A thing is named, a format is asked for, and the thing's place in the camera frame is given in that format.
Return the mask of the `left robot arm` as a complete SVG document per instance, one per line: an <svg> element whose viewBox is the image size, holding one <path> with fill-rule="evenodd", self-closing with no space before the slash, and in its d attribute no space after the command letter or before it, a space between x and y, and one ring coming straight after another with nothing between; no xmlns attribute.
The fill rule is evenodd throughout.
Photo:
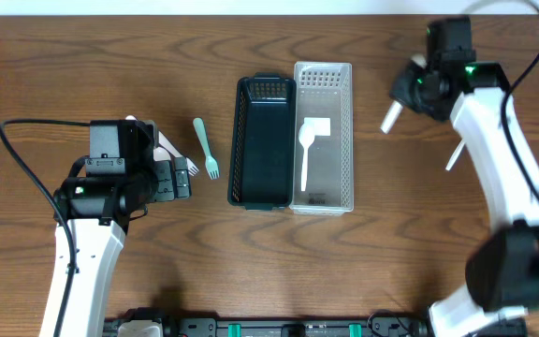
<svg viewBox="0 0 539 337"><path fill-rule="evenodd" d="M112 274L136 211L191 196L186 161L171 157L153 121L92 121L90 152L54 200L56 257L42 336L99 336Z"/></svg>

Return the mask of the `white spoon crossed top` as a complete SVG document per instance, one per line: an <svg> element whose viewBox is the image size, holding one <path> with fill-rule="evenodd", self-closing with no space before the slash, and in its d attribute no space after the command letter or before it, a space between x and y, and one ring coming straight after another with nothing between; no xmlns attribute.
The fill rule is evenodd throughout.
<svg viewBox="0 0 539 337"><path fill-rule="evenodd" d="M445 167L445 170L446 171L450 171L456 164L456 162L458 161L460 155L462 154L462 151L465 147L465 141L464 140L461 140L459 142L459 145L457 146L457 148L455 149L455 151L451 154L447 164L446 164L446 167Z"/></svg>

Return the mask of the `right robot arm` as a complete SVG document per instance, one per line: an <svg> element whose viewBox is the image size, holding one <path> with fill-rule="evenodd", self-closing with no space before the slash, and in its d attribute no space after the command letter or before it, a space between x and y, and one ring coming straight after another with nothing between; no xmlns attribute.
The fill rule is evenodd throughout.
<svg viewBox="0 0 539 337"><path fill-rule="evenodd" d="M480 62L470 19L431 22L427 52L414 56L390 89L388 132L401 110L449 122L473 161L491 234L468 259L465 282L429 309L434 336L471 336L539 309L539 166L500 64Z"/></svg>

